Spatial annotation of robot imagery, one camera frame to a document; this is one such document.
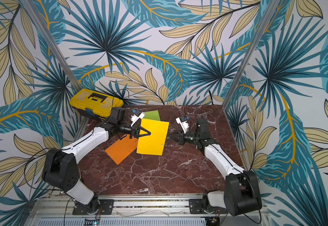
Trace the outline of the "yellow paper sheet stack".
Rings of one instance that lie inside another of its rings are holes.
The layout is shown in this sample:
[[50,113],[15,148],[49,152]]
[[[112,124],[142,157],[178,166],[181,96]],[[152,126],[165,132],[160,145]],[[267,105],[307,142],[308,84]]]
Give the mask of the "yellow paper sheet stack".
[[140,126],[151,134],[138,139],[137,153],[163,155],[169,122],[143,119]]

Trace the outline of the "green paper sheet stack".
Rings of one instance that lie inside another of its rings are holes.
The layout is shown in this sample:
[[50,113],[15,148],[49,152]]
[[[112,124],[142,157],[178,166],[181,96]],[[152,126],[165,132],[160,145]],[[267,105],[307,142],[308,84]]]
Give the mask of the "green paper sheet stack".
[[145,112],[144,119],[160,121],[160,115],[158,110]]

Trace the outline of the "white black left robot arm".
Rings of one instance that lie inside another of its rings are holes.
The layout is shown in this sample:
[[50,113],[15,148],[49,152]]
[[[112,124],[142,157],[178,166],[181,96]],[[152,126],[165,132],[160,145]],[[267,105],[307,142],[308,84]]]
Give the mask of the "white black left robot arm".
[[118,133],[129,135],[129,138],[140,138],[151,135],[147,129],[134,124],[142,120],[145,113],[133,110],[131,124],[122,122],[125,109],[114,107],[111,114],[100,122],[88,134],[72,144],[60,149],[50,149],[46,155],[42,180],[68,194],[76,203],[85,208],[98,208],[97,195],[81,181],[78,163],[93,149],[106,142]]

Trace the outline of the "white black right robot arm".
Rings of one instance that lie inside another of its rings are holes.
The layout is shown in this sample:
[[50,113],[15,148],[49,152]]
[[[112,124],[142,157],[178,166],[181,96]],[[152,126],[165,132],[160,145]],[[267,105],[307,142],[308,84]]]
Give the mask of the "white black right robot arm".
[[177,132],[173,140],[179,145],[193,144],[225,179],[224,191],[212,191],[203,195],[200,211],[213,213],[224,209],[232,216],[259,211],[262,200],[255,173],[240,167],[222,150],[209,133],[207,119],[197,119],[195,131],[190,130],[187,121],[187,116],[176,118],[182,131]]

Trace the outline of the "orange paper sheet stack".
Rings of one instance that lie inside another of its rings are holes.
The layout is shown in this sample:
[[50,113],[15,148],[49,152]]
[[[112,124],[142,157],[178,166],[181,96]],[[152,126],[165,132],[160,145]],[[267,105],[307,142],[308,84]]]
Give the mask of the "orange paper sheet stack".
[[123,140],[117,140],[114,142],[105,150],[105,152],[117,165],[119,165],[124,159],[126,159],[133,151],[137,149],[137,144],[137,138],[130,138],[127,136]]

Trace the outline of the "yellow black toolbox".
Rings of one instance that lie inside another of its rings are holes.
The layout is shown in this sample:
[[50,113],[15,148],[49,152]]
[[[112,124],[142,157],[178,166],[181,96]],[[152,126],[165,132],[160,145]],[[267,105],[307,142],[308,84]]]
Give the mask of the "yellow black toolbox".
[[90,89],[81,89],[70,100],[71,107],[80,115],[96,120],[110,116],[112,108],[122,107],[123,104],[119,98]]

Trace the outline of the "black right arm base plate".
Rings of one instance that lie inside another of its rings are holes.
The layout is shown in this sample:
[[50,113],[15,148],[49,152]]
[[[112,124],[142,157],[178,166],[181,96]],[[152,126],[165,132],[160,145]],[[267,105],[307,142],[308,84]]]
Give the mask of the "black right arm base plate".
[[205,198],[201,199],[189,199],[189,211],[190,214],[227,214],[228,211],[225,208],[213,207]]

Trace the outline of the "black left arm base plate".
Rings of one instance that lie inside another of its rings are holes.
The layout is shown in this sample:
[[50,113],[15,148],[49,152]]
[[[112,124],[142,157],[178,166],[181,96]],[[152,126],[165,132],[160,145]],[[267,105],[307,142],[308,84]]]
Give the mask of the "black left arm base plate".
[[75,202],[73,215],[111,215],[114,207],[113,199],[95,199],[88,205]]

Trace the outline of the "aluminium front rail frame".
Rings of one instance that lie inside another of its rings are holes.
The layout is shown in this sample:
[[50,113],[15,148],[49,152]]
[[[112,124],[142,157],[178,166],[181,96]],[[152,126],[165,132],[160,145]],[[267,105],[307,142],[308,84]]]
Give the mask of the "aluminium front rail frame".
[[273,226],[263,205],[236,217],[227,214],[190,214],[189,199],[201,194],[102,195],[113,199],[111,215],[73,215],[74,203],[65,196],[39,199],[25,222],[26,226]]

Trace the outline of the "aluminium corner post left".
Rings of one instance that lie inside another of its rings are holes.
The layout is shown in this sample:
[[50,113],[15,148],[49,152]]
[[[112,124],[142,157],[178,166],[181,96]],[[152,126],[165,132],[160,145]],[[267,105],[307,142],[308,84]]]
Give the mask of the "aluminium corner post left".
[[31,17],[33,23],[36,25],[37,29],[42,34],[43,38],[45,39],[48,47],[51,49],[53,55],[55,56],[56,60],[62,67],[63,71],[65,72],[67,78],[69,79],[72,87],[79,92],[81,90],[81,86],[79,85],[77,79],[74,76],[73,71],[71,70],[69,64],[67,63],[64,55],[60,51],[56,41],[54,40],[51,32],[49,31],[48,25],[45,25],[45,20],[39,14],[39,11],[34,6],[32,1],[23,0],[21,1],[23,6],[28,12],[28,15]]

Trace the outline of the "aluminium corner post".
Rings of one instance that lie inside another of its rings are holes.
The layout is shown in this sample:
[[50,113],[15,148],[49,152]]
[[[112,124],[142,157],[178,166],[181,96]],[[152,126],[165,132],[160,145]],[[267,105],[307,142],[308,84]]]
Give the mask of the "aluminium corner post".
[[236,75],[234,76],[234,79],[232,80],[231,86],[230,86],[230,88],[227,92],[227,95],[224,99],[224,102],[222,104],[223,110],[225,110],[227,108],[227,106],[229,105],[231,97],[235,93],[236,87],[238,86],[238,84],[240,82],[241,76],[242,76],[243,72],[245,71],[245,68],[246,68],[252,54],[255,52],[255,49],[256,49],[259,41],[261,40],[262,35],[265,33],[266,27],[270,23],[271,17],[275,13],[276,7],[279,5],[279,2],[280,2],[279,0],[269,2],[268,7],[267,7],[263,17],[261,18],[261,20],[259,22],[258,29],[253,34],[253,38],[251,40],[251,43],[249,44],[246,54],[243,57],[243,60],[236,72]]
[[48,25],[45,25],[45,20],[39,14],[39,11],[34,6],[32,1],[23,0],[21,1],[23,6],[28,12],[28,15],[31,17],[33,23],[36,25],[37,29],[42,34],[43,38],[45,39],[48,47],[51,49],[53,55],[55,56],[56,60],[62,67],[63,71],[65,72],[67,78],[69,79],[72,87],[79,92],[81,90],[81,86],[79,85],[77,79],[74,76],[73,71],[71,70],[69,64],[67,63],[64,55],[60,51],[56,41],[54,40],[51,32],[49,31]]

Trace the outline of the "aluminium corner post right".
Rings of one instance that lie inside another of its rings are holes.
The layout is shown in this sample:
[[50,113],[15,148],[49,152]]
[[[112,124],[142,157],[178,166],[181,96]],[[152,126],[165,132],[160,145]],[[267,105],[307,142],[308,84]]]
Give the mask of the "aluminium corner post right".
[[255,49],[256,49],[259,41],[261,40],[262,35],[265,33],[266,27],[270,23],[271,17],[275,13],[276,7],[279,5],[279,2],[280,2],[279,0],[269,2],[268,7],[267,7],[263,17],[261,18],[261,20],[259,22],[258,29],[253,34],[253,38],[251,40],[251,43],[249,44],[246,54],[243,57],[243,60],[236,72],[236,75],[234,76],[234,79],[232,80],[231,86],[230,86],[230,88],[227,92],[227,95],[224,99],[224,102],[222,104],[223,110],[225,110],[227,108],[227,106],[229,105],[231,97],[235,93],[236,87],[238,86],[238,84],[240,82],[241,76],[242,76],[243,72],[245,71],[245,68],[246,68],[252,54],[255,52]]

